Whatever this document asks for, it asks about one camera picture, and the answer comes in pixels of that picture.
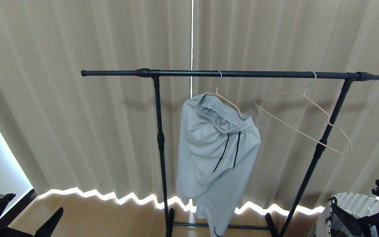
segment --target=floor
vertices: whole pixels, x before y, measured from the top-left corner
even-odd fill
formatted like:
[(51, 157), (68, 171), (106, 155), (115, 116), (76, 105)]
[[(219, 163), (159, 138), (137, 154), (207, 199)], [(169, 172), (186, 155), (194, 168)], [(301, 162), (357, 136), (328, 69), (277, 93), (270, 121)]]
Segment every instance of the floor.
[[(134, 200), (119, 205), (113, 199), (103, 201), (97, 196), (83, 198), (79, 194), (51, 194), (45, 198), (36, 198), (9, 226), (30, 234), (36, 230), (59, 208), (63, 207), (63, 216), (58, 223), (53, 237), (95, 237), (95, 236), (164, 236), (164, 210), (155, 208), (151, 202), (138, 205)], [(175, 221), (196, 221), (194, 213), (185, 212), (179, 205), (173, 204)], [(283, 224), (285, 217), (271, 213), (278, 226)], [(295, 213), (285, 237), (307, 236), (318, 215), (307, 216)], [(266, 225), (263, 216), (251, 209), (235, 214), (232, 224)], [(205, 227), (174, 226), (173, 237), (209, 236)], [(270, 236), (268, 231), (228, 229), (226, 237), (236, 236)]]

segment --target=beige wire hanger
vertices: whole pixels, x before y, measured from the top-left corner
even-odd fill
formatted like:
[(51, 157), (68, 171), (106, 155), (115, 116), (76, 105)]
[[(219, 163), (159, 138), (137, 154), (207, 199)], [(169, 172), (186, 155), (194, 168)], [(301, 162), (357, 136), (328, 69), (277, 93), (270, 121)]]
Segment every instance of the beige wire hanger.
[(314, 84), (314, 82), (317, 80), (317, 74), (316, 74), (315, 72), (312, 72), (312, 73), (314, 73), (315, 79), (314, 79), (314, 81), (313, 81), (312, 83), (310, 83), (307, 87), (305, 87), (304, 94), (287, 93), (287, 92), (275, 92), (275, 93), (273, 93), (273, 95), (270, 95), (269, 93), (264, 93), (263, 95), (267, 94), (267, 95), (269, 95), (269, 96), (274, 96), (274, 95), (277, 94), (277, 93), (282, 93), (282, 94), (298, 95), (298, 96), (305, 97), (308, 101), (310, 101), (312, 104), (314, 104), (315, 106), (317, 106), (322, 112), (325, 113), (325, 115), (327, 116), (327, 124), (328, 124), (329, 126), (334, 126), (334, 127), (338, 128), (338, 129), (340, 130), (340, 132), (343, 133), (343, 136), (346, 138), (347, 142), (349, 143), (349, 148), (350, 148), (350, 149), (349, 149), (349, 152), (347, 152), (347, 153), (343, 153), (343, 152), (338, 151), (338, 150), (336, 150), (336, 149), (334, 149), (334, 148), (332, 148), (332, 147), (329, 147), (329, 146), (326, 145), (326, 144), (323, 144), (322, 142), (316, 140), (315, 138), (312, 138), (312, 137), (306, 135), (305, 133), (299, 131), (298, 129), (296, 129), (296, 128), (290, 126), (289, 124), (283, 122), (282, 120), (278, 119), (278, 118), (275, 117), (274, 115), (272, 115), (272, 114), (270, 114), (269, 112), (265, 111), (265, 109), (261, 108), (260, 106), (258, 106), (258, 105), (256, 104), (256, 101), (254, 101), (254, 104), (255, 104), (255, 106), (257, 106), (258, 108), (260, 108), (262, 111), (266, 112), (266, 113), (267, 113), (268, 115), (270, 115), (271, 117), (277, 119), (278, 121), (282, 122), (283, 124), (285, 124), (286, 126), (292, 128), (293, 130), (299, 132), (300, 134), (304, 135), (305, 137), (310, 138), (311, 140), (316, 141), (317, 143), (319, 143), (319, 144), (321, 144), (321, 145), (323, 145), (323, 146), (325, 146), (325, 147), (327, 147), (327, 148), (329, 148), (329, 149), (331, 149), (331, 150), (334, 150), (334, 151), (337, 152), (337, 153), (340, 153), (340, 154), (346, 156), (346, 155), (352, 153), (352, 150), (353, 150), (353, 148), (352, 148), (352, 143), (350, 142), (350, 140), (349, 140), (349, 138), (347, 137), (346, 133), (344, 133), (344, 131), (343, 131), (339, 126), (335, 126), (334, 124), (331, 124), (331, 123), (330, 123), (330, 115), (329, 115), (327, 112), (325, 112), (325, 110), (323, 110), (323, 109), (322, 109), (319, 105), (317, 105), (314, 101), (312, 101), (310, 98), (308, 98), (308, 96), (305, 95), (305, 94), (307, 93), (307, 89), (308, 89), (308, 87), (311, 86), (312, 84)]
[[(219, 71), (219, 70), (217, 70), (217, 71), (220, 73), (220, 79), (222, 79), (222, 78), (223, 78), (223, 75), (221, 74), (221, 71)], [(235, 108), (238, 110), (239, 117), (240, 117), (241, 119), (243, 119), (243, 120), (246, 120), (246, 118), (242, 116), (242, 114), (241, 114), (241, 110), (240, 110), (240, 109), (239, 109), (234, 103), (230, 102), (228, 99), (226, 99), (225, 97), (221, 96), (221, 95), (217, 92), (217, 90), (218, 90), (218, 84), (216, 85), (216, 92), (215, 92), (215, 93), (207, 93), (207, 95), (214, 95), (214, 96), (216, 96), (216, 97), (220, 97), (220, 98), (222, 98), (223, 100), (229, 102), (231, 105), (233, 105), (233, 107), (235, 107)], [(226, 128), (224, 128), (224, 127), (222, 127), (222, 126), (219, 126), (219, 125), (217, 125), (217, 126), (220, 127), (221, 129), (225, 130), (225, 131), (228, 131)]]

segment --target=black metal clothing rack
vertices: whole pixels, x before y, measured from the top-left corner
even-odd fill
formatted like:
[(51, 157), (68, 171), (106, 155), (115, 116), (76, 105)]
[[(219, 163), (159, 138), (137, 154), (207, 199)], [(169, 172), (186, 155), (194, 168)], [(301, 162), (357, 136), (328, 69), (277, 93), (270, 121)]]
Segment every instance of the black metal clothing rack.
[[(164, 134), (162, 129), (162, 112), (161, 112), (161, 100), (160, 100), (160, 82), (159, 77), (161, 76), (198, 76), (198, 77), (250, 77), (250, 78), (315, 78), (312, 72), (269, 72), (269, 71), (192, 71), (192, 70), (153, 70), (153, 69), (138, 69), (134, 71), (81, 71), (82, 76), (138, 76), (143, 78), (152, 78), (155, 87), (155, 101), (156, 101), (156, 114), (158, 123), (158, 145), (159, 154), (161, 161), (161, 173), (162, 173), (162, 185), (164, 194), (164, 217), (166, 221), (166, 237), (172, 236), (172, 228), (174, 225), (184, 225), (184, 226), (200, 226), (208, 227), (207, 224), (200, 223), (187, 223), (187, 222), (174, 222), (174, 210), (170, 210), (167, 207), (167, 190), (166, 190), (166, 171), (164, 165)], [(367, 72), (316, 72), (317, 78), (333, 78), (333, 79), (343, 79), (343, 87), (339, 98), (337, 99), (336, 106), (331, 114), (330, 123), (334, 124), (336, 118), (340, 112), (343, 105), (343, 101), (346, 98), (347, 92), (349, 91), (352, 82), (354, 81), (370, 81), (379, 80), (379, 75), (373, 75)], [(320, 140), (321, 143), (327, 144), (328, 136), (330, 135), (332, 126), (327, 125), (324, 134)], [(322, 152), (324, 152), (325, 147), (321, 144), (316, 145), (316, 150), (313, 155), (311, 164), (305, 174), (304, 180), (299, 187), (296, 198), (292, 204), (292, 208), (283, 224), (280, 231), (277, 230), (274, 225), (273, 219), (269, 213), (265, 215), (267, 221), (267, 226), (254, 226), (254, 225), (229, 225), (228, 228), (237, 229), (257, 229), (257, 230), (268, 230), (273, 237), (283, 237), (289, 223), (295, 213), (296, 206), (299, 204), (301, 197), (307, 187), (307, 184), (313, 174), (314, 168), (316, 167), (318, 160), (320, 159)]]

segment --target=elastic waistband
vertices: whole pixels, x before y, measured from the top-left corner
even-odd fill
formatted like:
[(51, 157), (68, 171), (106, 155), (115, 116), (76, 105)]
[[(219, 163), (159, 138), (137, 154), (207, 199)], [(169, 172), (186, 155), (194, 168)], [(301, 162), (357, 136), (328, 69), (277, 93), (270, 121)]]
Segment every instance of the elastic waistband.
[(236, 126), (235, 128), (224, 133), (238, 134), (239, 132), (250, 133), (250, 132), (258, 131), (250, 115), (241, 113), (243, 117), (247, 118), (246, 120), (241, 119), (241, 117), (239, 116), (239, 113), (236, 110), (225, 105), (216, 96), (208, 95), (208, 93), (210, 92), (204, 93), (199, 99), (199, 101), (197, 102), (195, 109), (199, 112), (199, 114), (203, 115), (204, 117), (211, 120), (212, 123), (214, 123), (211, 117), (208, 117), (201, 113), (201, 108), (209, 108), (209, 109), (214, 110), (217, 114), (219, 114), (225, 120), (227, 120), (230, 123), (233, 123)]

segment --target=curtain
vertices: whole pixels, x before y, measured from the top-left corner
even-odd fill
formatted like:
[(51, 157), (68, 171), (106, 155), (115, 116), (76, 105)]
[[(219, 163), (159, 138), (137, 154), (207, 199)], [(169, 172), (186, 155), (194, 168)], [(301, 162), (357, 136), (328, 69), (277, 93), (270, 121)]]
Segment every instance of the curtain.
[[(200, 1), (194, 2), (194, 69), (323, 71), (379, 74), (379, 1)], [(197, 78), (194, 95), (218, 91), (253, 117), (262, 144), (243, 203), (289, 209), (312, 160), (316, 142), (254, 106), (319, 140), (326, 115), (296, 96), (312, 79)], [(329, 113), (342, 80), (318, 79), (307, 96)], [(349, 156), (327, 149), (307, 186), (302, 206), (322, 204), (337, 192), (371, 195), (379, 179), (379, 81), (355, 82), (336, 125), (353, 143)], [(333, 129), (328, 144), (347, 152)]]
[[(365, 71), (379, 74), (379, 2), (194, 1), (194, 69)], [(191, 69), (191, 1), (0, 1), (0, 130), (41, 194), (78, 187), (163, 198), (153, 82), (81, 77), (80, 70)], [(276, 90), (302, 93), (311, 79), (223, 78), (219, 92), (254, 118), (262, 137), (242, 202), (289, 209), (316, 143), (253, 101)], [(218, 80), (192, 80), (192, 94)], [(308, 90), (331, 112), (340, 80)], [(176, 195), (181, 107), (190, 78), (161, 77), (167, 188)], [(325, 115), (304, 99), (261, 102), (319, 139)], [(336, 192), (370, 194), (379, 178), (379, 82), (355, 82), (336, 125), (353, 153), (326, 150), (301, 204)], [(347, 151), (336, 129), (328, 144)]]

